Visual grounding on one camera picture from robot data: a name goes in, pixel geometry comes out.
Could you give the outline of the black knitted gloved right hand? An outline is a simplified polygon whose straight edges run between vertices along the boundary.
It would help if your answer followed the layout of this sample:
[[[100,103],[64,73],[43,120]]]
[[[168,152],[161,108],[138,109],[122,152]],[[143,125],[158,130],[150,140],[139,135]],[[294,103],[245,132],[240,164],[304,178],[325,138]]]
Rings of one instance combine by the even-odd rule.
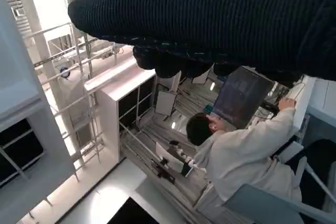
[[[277,81],[335,80],[335,0],[73,0],[68,15],[92,37],[131,45],[161,78],[247,66]]]

